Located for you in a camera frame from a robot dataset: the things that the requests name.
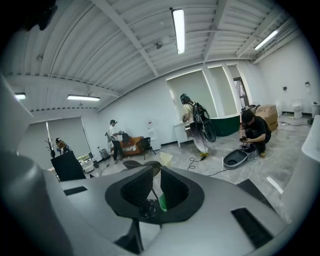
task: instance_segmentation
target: gray floor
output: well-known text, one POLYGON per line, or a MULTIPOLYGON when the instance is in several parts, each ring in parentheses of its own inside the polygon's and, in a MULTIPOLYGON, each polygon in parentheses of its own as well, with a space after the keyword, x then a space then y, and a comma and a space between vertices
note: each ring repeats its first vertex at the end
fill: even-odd
MULTIPOLYGON (((278 121, 300 125, 306 124, 308 118, 310 117, 291 119, 289 115, 282 115, 278 121)), ((290 217, 287 215, 286 209, 280 200, 281 193, 269 180, 271 178, 277 183, 280 191, 281 189, 284 190, 293 174, 301 146, 307 138, 309 130, 310 126, 307 125, 291 126, 279 123, 278 129, 272 132, 270 143, 267 144, 267 155, 265 158, 258 156, 256 159, 247 161, 236 169, 226 170, 209 179, 217 178, 237 184, 249 178, 267 198, 279 216, 286 223, 290 223, 290 217)), ((212 175, 220 171, 222 169, 222 157, 225 157, 240 146, 239 137, 240 135, 237 132, 226 137, 218 137, 215 143, 209 144, 209 156, 201 162, 194 162, 195 169, 191 169, 190 171, 203 175, 212 175)), ((143 155, 132 156, 128 160, 135 160, 142 164, 151 160, 161 162, 160 152, 172 155, 171 166, 185 170, 187 170, 190 164, 189 158, 194 157, 196 160, 201 158, 200 152, 191 141, 182 144, 181 148, 178 147, 178 144, 163 146, 161 150, 156 151, 156 155, 148 152, 145 156, 146 160, 144 160, 143 155)), ((101 162, 100 167, 91 172, 91 174, 94 176, 105 176, 120 172, 123 169, 125 167, 121 161, 115 164, 113 159, 108 159, 101 162)), ((158 196, 162 194, 160 180, 159 173, 154 177, 153 185, 158 196)))

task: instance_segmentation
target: ceiling light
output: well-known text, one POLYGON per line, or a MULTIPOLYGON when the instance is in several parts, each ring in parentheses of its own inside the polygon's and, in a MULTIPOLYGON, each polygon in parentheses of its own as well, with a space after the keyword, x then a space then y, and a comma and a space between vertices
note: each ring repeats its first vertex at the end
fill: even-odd
POLYGON ((15 98, 18 100, 24 100, 26 98, 26 94, 24 92, 15 93, 15 98))
POLYGON ((172 10, 173 25, 178 54, 185 52, 185 11, 182 9, 172 10))
POLYGON ((68 95, 68 100, 78 100, 78 101, 92 101, 97 102, 100 100, 99 97, 92 96, 81 96, 81 95, 68 95))
POLYGON ((273 31, 270 35, 268 35, 261 43, 259 43, 254 49, 259 50, 262 46, 266 44, 271 38, 273 38, 278 33, 277 30, 273 31))

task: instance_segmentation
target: shoes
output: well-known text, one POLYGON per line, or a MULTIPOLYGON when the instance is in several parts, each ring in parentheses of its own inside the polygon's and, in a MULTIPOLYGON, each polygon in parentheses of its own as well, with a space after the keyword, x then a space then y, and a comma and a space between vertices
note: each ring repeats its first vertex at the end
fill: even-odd
POLYGON ((267 152, 266 152, 266 151, 260 153, 260 157, 261 157, 261 158, 265 158, 266 155, 267 155, 267 152))

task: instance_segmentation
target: brown sofa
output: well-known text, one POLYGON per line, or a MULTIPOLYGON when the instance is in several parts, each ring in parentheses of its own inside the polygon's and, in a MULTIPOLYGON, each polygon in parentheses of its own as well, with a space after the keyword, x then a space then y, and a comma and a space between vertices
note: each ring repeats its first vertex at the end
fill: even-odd
POLYGON ((124 143, 122 141, 120 141, 120 145, 121 148, 123 150, 123 154, 125 156, 130 156, 130 155, 135 155, 135 154, 140 154, 142 153, 141 148, 137 145, 137 143, 142 139, 142 137, 130 137, 129 142, 128 143, 124 143), (135 146, 135 150, 130 150, 130 151, 126 151, 126 148, 131 147, 131 146, 135 146))

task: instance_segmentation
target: white wall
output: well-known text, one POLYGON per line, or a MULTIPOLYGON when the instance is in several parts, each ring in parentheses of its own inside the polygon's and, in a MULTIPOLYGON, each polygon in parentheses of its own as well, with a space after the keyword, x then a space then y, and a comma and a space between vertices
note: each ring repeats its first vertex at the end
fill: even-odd
MULTIPOLYGON (((238 65, 246 90, 251 92, 248 93, 249 101, 271 103, 257 65, 243 60, 216 61, 207 65, 212 66, 212 64, 238 65)), ((160 144, 176 141, 173 125, 179 122, 179 118, 166 80, 202 68, 202 64, 183 68, 129 92, 98 113, 103 128, 109 129, 110 120, 114 119, 118 122, 117 131, 123 130, 131 137, 146 137, 148 136, 146 123, 148 120, 153 120, 160 144)))
POLYGON ((272 103, 281 101, 283 111, 293 111, 292 100, 301 98, 303 111, 311 113, 311 103, 320 103, 319 65, 303 37, 273 53, 258 65, 272 103), (305 82, 310 83, 307 90, 305 82))
POLYGON ((32 114, 31 123, 81 117, 84 134, 93 156, 97 157, 97 160, 100 161, 101 156, 98 147, 108 150, 107 137, 104 136, 105 131, 102 129, 98 113, 95 109, 56 109, 32 112, 32 114))

